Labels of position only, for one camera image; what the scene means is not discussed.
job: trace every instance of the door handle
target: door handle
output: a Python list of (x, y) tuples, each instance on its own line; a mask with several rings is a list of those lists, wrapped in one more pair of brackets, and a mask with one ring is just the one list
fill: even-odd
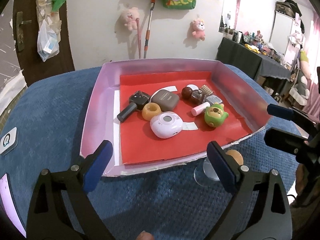
[(23, 29), (22, 26), (28, 23), (31, 23), (32, 21), (24, 21), (23, 20), (23, 12), (17, 12), (17, 21), (16, 21), (16, 31), (17, 31), (17, 46), (18, 46), (18, 52), (22, 51), (24, 49), (24, 42), (23, 42)]

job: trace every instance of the hand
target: hand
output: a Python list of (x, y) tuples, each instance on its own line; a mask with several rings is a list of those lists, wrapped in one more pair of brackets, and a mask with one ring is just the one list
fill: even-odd
[(155, 239), (152, 234), (142, 231), (140, 235), (138, 235), (136, 240), (155, 240)]

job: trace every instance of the pink bear plush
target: pink bear plush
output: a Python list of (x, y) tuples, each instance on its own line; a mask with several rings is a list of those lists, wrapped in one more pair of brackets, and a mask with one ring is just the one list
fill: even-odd
[(124, 10), (121, 13), (121, 18), (124, 21), (124, 26), (127, 26), (129, 31), (137, 29), (136, 19), (139, 18), (139, 12), (137, 7)]
[(193, 30), (194, 32), (192, 33), (192, 35), (197, 38), (197, 39), (201, 39), (202, 41), (204, 41), (204, 21), (203, 20), (193, 20)]

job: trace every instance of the blue table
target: blue table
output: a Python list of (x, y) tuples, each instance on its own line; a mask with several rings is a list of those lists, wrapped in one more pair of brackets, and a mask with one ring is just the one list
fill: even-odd
[[(276, 103), (241, 70), (228, 67), (249, 83), (268, 103)], [(43, 168), (64, 171), (80, 163), (81, 134), (89, 99), (100, 67), (65, 73), (30, 86), (4, 127), (19, 131), (18, 145), (0, 157), (0, 176), (6, 172), (13, 198), (26, 225), (29, 202)], [(299, 134), (292, 122), (273, 117), (267, 128), (277, 127)], [(292, 155), (267, 147), (265, 130), (233, 146), (252, 170), (277, 169), (288, 191), (295, 180), (297, 162)], [(203, 188), (194, 169), (203, 160), (147, 174), (123, 178), (102, 178), (88, 197), (100, 218), (117, 240), (135, 239), (143, 230), (156, 240), (203, 239), (217, 222), (231, 195), (220, 183)], [(253, 200), (238, 225), (242, 230), (252, 211)], [(71, 204), (67, 201), (67, 210)], [(81, 231), (74, 213), (70, 218)]]

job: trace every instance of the red mat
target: red mat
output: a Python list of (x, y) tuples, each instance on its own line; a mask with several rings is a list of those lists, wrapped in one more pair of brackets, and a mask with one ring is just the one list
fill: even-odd
[(138, 90), (153, 95), (161, 88), (176, 86), (178, 91), (174, 93), (181, 98), (181, 90), (185, 86), (194, 84), (200, 88), (205, 84), (223, 100), (224, 110), (229, 113), (224, 124), (213, 129), (204, 122), (204, 114), (194, 117), (191, 114), (194, 105), (180, 99), (173, 112), (184, 122), (195, 122), (198, 130), (182, 130), (169, 139), (160, 139), (152, 132), (150, 123), (142, 118), (141, 112), (134, 112), (120, 125), (123, 164), (149, 163), (188, 156), (205, 151), (210, 141), (215, 140), (220, 145), (225, 145), (252, 133), (244, 118), (212, 83), (210, 76), (211, 72), (198, 71), (120, 76), (121, 111), (128, 105), (129, 97)]

